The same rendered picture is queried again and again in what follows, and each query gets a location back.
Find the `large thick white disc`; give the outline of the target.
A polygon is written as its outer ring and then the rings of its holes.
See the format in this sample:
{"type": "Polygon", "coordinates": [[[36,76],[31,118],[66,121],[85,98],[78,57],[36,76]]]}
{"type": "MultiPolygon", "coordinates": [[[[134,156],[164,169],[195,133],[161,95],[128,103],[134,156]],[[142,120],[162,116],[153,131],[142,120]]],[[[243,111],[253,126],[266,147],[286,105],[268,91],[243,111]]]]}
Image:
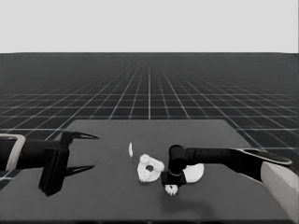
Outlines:
{"type": "Polygon", "coordinates": [[[205,171],[205,166],[203,163],[198,163],[195,165],[188,165],[183,173],[185,174],[186,181],[188,183],[195,183],[200,180],[205,171]]]}

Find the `white round carrier with pins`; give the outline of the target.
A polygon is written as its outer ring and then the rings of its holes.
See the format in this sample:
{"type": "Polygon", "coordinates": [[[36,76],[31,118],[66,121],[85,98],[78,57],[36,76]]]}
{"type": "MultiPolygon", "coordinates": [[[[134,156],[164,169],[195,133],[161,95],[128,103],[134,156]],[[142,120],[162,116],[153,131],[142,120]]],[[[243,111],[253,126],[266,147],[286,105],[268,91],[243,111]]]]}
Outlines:
{"type": "Polygon", "coordinates": [[[150,157],[150,163],[148,165],[144,165],[142,163],[139,163],[137,165],[137,174],[143,172],[143,171],[150,171],[150,178],[149,178],[149,182],[154,182],[156,181],[160,175],[161,175],[161,172],[155,172],[154,169],[153,169],[153,163],[157,161],[156,159],[150,157]]]}

